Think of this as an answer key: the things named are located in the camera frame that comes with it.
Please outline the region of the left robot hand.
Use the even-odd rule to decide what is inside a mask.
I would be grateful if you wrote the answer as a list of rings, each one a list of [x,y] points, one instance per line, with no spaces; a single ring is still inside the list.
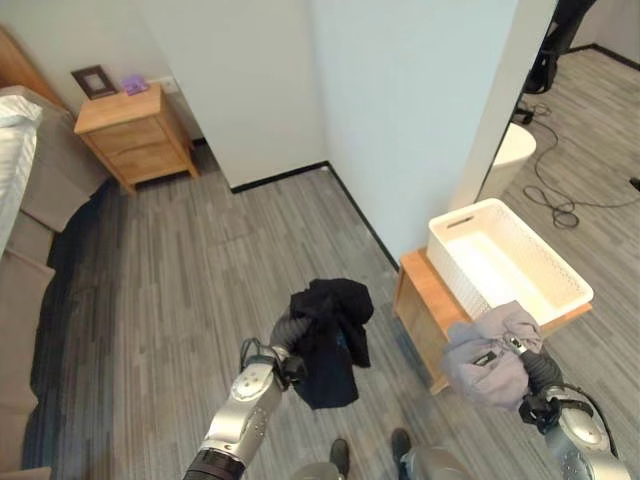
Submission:
[[[312,325],[313,320],[305,315],[298,316],[287,307],[274,324],[269,345],[291,353]]]

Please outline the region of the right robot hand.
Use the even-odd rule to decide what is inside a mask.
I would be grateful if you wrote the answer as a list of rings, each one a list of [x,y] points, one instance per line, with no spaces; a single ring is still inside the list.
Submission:
[[[528,375],[529,391],[540,394],[545,388],[561,384],[563,376],[557,362],[542,346],[538,352],[527,348],[516,336],[507,335],[506,342],[519,357]]]

